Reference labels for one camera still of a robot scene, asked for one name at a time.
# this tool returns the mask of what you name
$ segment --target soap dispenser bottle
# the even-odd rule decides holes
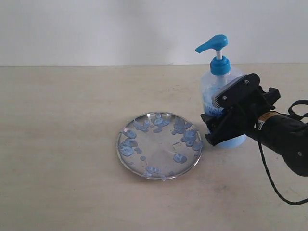
[[[216,108],[212,103],[212,95],[243,73],[230,65],[228,58],[222,55],[221,50],[228,45],[228,38],[225,35],[215,35],[209,41],[196,48],[201,53],[208,49],[216,50],[216,57],[210,63],[210,70],[201,78],[200,91],[202,94],[203,110],[206,115],[219,117],[223,108]],[[241,145],[246,139],[242,135],[228,141],[219,143],[219,147],[233,148]]]

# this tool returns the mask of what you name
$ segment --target blue pump head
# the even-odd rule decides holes
[[[228,38],[225,35],[215,35],[209,41],[196,48],[196,52],[201,53],[208,49],[216,50],[216,57],[211,61],[211,73],[221,76],[230,71],[230,61],[221,54],[221,49],[228,45]]]

